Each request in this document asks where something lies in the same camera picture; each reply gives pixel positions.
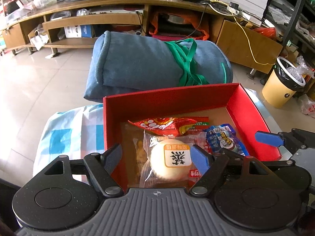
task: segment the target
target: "yellow trash can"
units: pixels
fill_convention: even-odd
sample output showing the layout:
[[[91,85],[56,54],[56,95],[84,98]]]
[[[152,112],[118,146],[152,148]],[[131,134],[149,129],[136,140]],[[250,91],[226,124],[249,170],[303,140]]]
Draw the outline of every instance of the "yellow trash can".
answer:
[[[283,57],[278,57],[268,81],[262,89],[265,100],[275,108],[281,108],[298,90],[303,90],[305,80],[299,82],[286,69],[295,67]]]

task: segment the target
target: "blue square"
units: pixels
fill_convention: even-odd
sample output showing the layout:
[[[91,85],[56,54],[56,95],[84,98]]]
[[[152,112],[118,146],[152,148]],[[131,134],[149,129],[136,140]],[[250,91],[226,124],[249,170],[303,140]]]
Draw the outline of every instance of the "blue square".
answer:
[[[54,130],[49,141],[49,154],[62,154],[70,151],[72,129]]]

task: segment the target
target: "wooden cabinet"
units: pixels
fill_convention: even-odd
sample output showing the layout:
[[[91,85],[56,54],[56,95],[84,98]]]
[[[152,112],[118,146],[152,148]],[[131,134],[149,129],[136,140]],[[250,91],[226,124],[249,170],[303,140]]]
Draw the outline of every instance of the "wooden cabinet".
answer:
[[[256,61],[262,64],[269,63],[268,65],[260,65],[254,61],[243,30],[234,22],[227,20],[223,22],[216,44],[229,61],[269,73],[282,50],[282,45],[248,28],[244,30]]]
[[[25,38],[20,24],[11,26],[8,30],[2,31],[2,37],[7,49],[25,45]]]

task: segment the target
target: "gray ribbed plate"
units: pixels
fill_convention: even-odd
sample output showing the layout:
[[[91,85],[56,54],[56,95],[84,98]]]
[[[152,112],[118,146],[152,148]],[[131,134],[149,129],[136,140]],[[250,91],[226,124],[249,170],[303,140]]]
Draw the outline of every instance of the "gray ribbed plate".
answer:
[[[18,236],[293,236],[290,229],[256,233],[223,221],[204,198],[182,188],[131,188],[107,199],[89,221],[65,231],[39,232],[22,228]]]

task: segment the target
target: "orange and white label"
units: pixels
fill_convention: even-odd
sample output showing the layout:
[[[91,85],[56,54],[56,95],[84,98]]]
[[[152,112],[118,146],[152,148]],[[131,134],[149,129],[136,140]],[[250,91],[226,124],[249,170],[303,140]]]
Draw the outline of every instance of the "orange and white label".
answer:
[[[166,144],[164,145],[164,158],[166,167],[190,166],[190,147],[185,144]]]

